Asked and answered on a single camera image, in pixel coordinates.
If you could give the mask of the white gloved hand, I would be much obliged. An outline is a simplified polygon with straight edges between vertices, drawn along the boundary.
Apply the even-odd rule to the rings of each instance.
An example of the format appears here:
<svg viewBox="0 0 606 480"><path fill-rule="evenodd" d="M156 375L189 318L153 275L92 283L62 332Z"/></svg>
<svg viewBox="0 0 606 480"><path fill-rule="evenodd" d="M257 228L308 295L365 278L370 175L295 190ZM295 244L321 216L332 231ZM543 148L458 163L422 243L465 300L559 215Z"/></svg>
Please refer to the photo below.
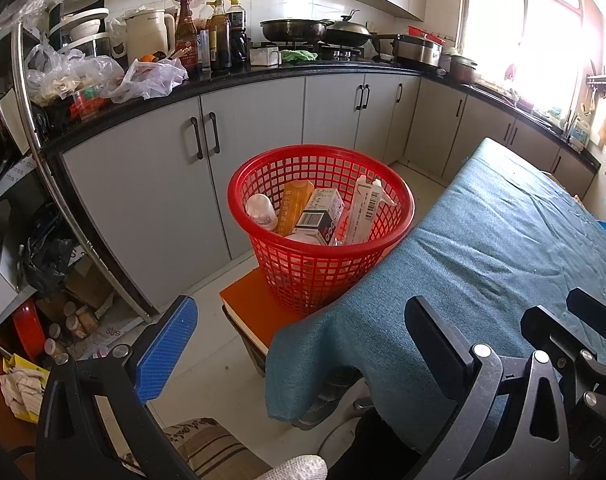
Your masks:
<svg viewBox="0 0 606 480"><path fill-rule="evenodd" d="M301 455L261 474L256 480L326 480L328 467L318 455Z"/></svg>

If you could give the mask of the orange yellow packet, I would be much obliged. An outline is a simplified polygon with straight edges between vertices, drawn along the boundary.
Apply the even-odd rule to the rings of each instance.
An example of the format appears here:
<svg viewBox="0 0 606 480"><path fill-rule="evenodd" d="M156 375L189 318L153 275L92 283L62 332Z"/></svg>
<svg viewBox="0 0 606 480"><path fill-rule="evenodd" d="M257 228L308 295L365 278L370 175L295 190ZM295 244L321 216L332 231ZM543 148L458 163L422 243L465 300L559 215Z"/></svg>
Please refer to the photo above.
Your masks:
<svg viewBox="0 0 606 480"><path fill-rule="evenodd" d="M288 236L293 232L313 192L314 185L309 180L294 180L285 184L280 200L277 234Z"/></svg>

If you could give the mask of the blue table cloth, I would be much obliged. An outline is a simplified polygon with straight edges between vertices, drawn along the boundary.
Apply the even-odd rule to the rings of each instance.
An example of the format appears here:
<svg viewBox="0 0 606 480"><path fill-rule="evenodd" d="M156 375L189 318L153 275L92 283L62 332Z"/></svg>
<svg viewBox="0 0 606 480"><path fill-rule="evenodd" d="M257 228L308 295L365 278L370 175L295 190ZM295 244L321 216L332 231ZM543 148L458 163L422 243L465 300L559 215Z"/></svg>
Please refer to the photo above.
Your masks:
<svg viewBox="0 0 606 480"><path fill-rule="evenodd" d="M381 263L331 306L275 333L267 414L314 427L340 402L332 379L364 380L382 419L426 448L454 404L407 333L407 300L425 298L469 341L503 356L531 353L520 320L541 306L606 364L606 340L567 310L574 288L606 304L606 231L542 171L484 140Z"/></svg>

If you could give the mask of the dark soy sauce bottle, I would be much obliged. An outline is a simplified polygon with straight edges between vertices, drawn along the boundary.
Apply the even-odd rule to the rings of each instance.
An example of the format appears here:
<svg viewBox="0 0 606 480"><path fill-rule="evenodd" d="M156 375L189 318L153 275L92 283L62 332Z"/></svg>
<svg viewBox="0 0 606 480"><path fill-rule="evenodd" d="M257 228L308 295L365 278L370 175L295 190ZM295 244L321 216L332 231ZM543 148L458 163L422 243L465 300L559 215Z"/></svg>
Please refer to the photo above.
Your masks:
<svg viewBox="0 0 606 480"><path fill-rule="evenodd" d="M248 64L247 12L239 0L227 0L230 23L230 63L233 72L244 70Z"/></svg>

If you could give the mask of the green cloth on counter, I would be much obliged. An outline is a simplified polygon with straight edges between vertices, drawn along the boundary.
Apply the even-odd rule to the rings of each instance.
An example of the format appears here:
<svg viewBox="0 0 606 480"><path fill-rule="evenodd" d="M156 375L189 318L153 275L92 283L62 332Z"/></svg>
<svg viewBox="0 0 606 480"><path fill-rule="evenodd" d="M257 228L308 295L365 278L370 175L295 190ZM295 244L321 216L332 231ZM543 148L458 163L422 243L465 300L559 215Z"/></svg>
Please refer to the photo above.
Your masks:
<svg viewBox="0 0 606 480"><path fill-rule="evenodd" d="M283 49L279 51L282 64L299 65L304 63L312 63L318 60L318 54L306 50L289 50Z"/></svg>

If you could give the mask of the red plastic basket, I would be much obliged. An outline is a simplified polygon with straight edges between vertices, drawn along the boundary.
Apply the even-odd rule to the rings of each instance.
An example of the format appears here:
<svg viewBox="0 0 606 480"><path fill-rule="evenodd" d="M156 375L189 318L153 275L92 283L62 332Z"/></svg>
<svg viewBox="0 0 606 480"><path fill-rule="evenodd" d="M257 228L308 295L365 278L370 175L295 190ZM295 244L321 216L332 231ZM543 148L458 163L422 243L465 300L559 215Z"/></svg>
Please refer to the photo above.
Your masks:
<svg viewBox="0 0 606 480"><path fill-rule="evenodd" d="M409 232L415 200L389 166L321 144L256 155L228 206L277 304L310 314L338 299Z"/></svg>

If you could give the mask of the dark printed carton box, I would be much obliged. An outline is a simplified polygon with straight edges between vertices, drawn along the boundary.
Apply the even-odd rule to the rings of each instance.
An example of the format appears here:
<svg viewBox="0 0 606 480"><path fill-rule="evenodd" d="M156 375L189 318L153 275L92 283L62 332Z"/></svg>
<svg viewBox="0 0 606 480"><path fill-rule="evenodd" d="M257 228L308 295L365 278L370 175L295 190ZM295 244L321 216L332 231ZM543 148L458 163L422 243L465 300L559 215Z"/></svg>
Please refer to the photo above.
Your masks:
<svg viewBox="0 0 606 480"><path fill-rule="evenodd" d="M329 246L344 210L336 188L315 188L288 240Z"/></svg>

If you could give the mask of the red white snack wrapper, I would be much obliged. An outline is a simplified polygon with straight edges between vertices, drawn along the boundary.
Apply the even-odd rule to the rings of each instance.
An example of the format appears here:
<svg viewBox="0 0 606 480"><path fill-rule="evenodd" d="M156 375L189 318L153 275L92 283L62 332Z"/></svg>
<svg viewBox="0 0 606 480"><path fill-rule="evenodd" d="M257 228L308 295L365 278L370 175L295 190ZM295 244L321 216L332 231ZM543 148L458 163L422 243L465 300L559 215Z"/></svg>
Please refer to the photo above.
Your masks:
<svg viewBox="0 0 606 480"><path fill-rule="evenodd" d="M368 182L365 174L359 176L355 182L352 203L347 216L343 237L344 245L367 242L381 203L391 207L396 206L390 195L384 191L379 179Z"/></svg>

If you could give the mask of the white electric kettle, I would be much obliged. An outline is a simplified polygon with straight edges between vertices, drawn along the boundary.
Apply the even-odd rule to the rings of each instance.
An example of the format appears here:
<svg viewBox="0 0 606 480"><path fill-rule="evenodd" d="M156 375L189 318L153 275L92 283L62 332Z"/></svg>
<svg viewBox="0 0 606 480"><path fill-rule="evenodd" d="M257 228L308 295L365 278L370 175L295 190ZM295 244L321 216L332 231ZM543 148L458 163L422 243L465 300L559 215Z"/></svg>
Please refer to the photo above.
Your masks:
<svg viewBox="0 0 606 480"><path fill-rule="evenodd" d="M143 9L125 18L126 55L129 63L155 52L171 54L175 49L175 20L163 10Z"/></svg>

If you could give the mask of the brown sauce bottle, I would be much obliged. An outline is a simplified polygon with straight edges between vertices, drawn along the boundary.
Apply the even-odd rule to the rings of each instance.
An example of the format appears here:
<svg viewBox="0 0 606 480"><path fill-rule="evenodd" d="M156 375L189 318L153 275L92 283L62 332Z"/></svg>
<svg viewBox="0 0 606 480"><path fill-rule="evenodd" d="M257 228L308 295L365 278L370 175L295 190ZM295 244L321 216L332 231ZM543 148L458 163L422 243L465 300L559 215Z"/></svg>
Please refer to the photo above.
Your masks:
<svg viewBox="0 0 606 480"><path fill-rule="evenodd" d="M197 76L199 68L198 41L195 23L192 20L190 0L179 0L179 14L175 30L175 51L188 77Z"/></svg>

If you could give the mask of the steel rice cooker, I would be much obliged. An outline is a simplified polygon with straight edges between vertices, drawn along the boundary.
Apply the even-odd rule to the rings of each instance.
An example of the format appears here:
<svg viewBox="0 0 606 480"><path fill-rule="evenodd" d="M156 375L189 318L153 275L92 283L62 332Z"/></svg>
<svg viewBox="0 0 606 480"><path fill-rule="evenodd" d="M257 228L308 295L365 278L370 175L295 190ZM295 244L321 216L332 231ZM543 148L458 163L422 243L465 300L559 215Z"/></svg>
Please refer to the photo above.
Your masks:
<svg viewBox="0 0 606 480"><path fill-rule="evenodd" d="M442 46L425 37L408 35L373 35L373 46L380 54L388 54L399 64L439 66Z"/></svg>

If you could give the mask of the lidded black wok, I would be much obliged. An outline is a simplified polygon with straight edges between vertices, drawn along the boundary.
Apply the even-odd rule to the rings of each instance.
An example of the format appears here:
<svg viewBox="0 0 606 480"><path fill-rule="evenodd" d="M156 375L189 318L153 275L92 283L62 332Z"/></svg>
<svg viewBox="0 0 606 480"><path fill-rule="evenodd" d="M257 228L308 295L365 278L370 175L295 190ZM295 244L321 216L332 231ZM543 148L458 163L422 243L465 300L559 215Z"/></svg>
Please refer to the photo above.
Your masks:
<svg viewBox="0 0 606 480"><path fill-rule="evenodd" d="M340 21L322 20L325 25L324 42L333 46L348 48L363 47L371 39L371 33L365 25L352 21L358 9L343 14Z"/></svg>

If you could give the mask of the black wok pan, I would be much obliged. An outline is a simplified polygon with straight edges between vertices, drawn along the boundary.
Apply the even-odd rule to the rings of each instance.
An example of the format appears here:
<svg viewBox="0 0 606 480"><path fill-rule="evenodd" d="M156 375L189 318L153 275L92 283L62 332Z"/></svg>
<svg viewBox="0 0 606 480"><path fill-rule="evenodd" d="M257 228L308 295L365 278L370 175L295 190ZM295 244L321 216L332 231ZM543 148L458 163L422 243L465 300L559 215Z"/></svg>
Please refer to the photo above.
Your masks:
<svg viewBox="0 0 606 480"><path fill-rule="evenodd" d="M327 21L279 18L260 22L263 36L270 42L313 44L325 36Z"/></svg>

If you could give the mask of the white plastic bags on counter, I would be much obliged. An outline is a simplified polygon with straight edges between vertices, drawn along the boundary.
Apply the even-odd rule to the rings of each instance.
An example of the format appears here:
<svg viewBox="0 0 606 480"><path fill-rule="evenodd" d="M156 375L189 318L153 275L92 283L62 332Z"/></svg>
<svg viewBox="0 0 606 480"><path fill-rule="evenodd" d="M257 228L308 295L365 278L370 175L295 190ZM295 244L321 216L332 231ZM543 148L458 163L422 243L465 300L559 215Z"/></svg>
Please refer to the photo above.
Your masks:
<svg viewBox="0 0 606 480"><path fill-rule="evenodd" d="M97 90L100 98L115 104L164 98L188 79L179 60L135 60L123 70L111 56L87 56L78 49L59 53L50 44L33 47L25 63L28 96L40 106L86 89Z"/></svg>

